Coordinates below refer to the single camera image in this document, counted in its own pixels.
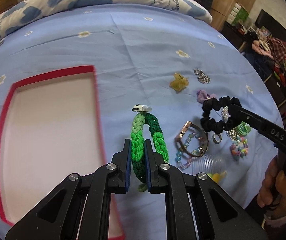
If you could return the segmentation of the right hand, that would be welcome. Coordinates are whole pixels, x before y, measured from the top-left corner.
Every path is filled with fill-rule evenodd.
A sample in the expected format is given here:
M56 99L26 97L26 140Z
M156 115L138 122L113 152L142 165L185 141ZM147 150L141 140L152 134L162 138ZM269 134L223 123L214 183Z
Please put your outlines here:
M275 156L265 172L265 178L262 181L262 186L257 196L257 204L260 207L271 205L273 196L271 193L272 187L275 186L279 193L279 204L273 211L270 211L266 216L269 220L285 220L286 218L286 176L283 170L278 168L277 156Z

